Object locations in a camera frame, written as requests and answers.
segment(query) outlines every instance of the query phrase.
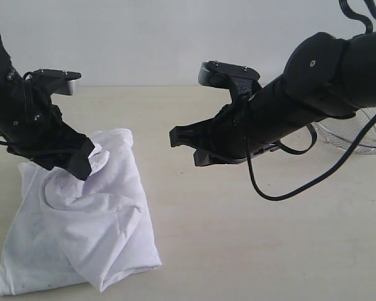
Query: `wire mesh basket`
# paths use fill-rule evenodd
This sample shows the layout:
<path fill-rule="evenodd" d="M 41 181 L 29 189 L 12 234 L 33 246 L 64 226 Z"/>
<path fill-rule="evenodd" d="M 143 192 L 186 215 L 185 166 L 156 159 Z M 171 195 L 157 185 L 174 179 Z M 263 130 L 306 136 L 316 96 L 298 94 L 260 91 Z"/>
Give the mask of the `wire mesh basket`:
<path fill-rule="evenodd" d="M 313 125 L 318 134 L 328 143 L 339 149 L 347 150 L 358 133 L 375 114 L 376 108 L 360 109 L 357 112 L 357 116 L 352 119 L 337 120 L 329 118 Z M 376 154 L 376 124 L 362 139 L 354 153 L 362 155 Z"/>

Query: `crumpled white fabric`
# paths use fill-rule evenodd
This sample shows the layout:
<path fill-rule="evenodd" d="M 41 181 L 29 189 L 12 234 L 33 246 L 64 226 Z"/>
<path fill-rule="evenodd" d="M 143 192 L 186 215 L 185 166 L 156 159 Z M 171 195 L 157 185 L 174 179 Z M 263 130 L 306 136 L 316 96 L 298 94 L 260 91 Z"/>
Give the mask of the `crumpled white fabric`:
<path fill-rule="evenodd" d="M 23 202 L 4 243 L 0 295 L 90 282 L 97 290 L 161 265 L 131 131 L 96 132 L 92 173 L 22 163 Z"/>

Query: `table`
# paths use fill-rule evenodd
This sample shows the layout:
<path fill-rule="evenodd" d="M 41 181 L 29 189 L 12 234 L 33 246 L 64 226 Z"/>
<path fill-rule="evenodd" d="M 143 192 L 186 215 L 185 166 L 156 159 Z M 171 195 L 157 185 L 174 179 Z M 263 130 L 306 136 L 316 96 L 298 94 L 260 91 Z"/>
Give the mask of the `table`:
<path fill-rule="evenodd" d="M 53 101 L 86 134 L 132 130 L 163 265 L 103 293 L 83 284 L 12 300 L 376 300 L 376 156 L 353 156 L 313 189 L 274 203 L 254 192 L 245 164 L 194 167 L 192 149 L 170 148 L 169 130 L 212 117 L 229 101 L 225 90 L 86 87 Z M 304 147 L 307 135 L 286 141 Z M 253 162 L 261 187 L 279 194 L 341 154 L 319 141 L 303 156 L 278 151 Z M 22 160 L 0 147 L 0 252 L 21 201 Z"/>

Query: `white wall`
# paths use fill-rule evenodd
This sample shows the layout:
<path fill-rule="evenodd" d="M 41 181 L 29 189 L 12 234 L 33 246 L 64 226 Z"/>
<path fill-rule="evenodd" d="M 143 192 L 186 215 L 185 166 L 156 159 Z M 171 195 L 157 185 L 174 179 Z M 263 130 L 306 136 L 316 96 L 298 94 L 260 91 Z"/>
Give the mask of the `white wall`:
<path fill-rule="evenodd" d="M 251 66 L 266 83 L 317 31 L 364 30 L 338 0 L 2 0 L 0 29 L 20 72 L 80 71 L 83 85 L 196 84 L 204 60 Z"/>

